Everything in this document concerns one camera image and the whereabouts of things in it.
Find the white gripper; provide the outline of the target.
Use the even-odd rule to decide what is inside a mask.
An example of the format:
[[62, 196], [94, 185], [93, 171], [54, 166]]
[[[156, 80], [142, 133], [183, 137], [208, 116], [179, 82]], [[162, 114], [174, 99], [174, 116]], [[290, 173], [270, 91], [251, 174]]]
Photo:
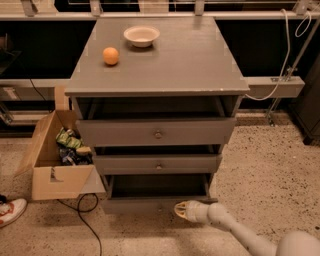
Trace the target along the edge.
[[209, 204], [204, 204], [198, 201], [183, 201], [174, 206], [174, 212], [177, 216], [188, 219], [193, 223], [208, 224]]

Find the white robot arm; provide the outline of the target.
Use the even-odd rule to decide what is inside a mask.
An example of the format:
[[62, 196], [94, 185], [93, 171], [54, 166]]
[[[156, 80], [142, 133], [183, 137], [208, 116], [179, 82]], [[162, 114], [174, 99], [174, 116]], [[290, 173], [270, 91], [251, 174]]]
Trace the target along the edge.
[[229, 232], [251, 256], [320, 256], [320, 240], [309, 233], [290, 232], [275, 245], [238, 222], [220, 203], [183, 201], [175, 205], [174, 211], [190, 222]]

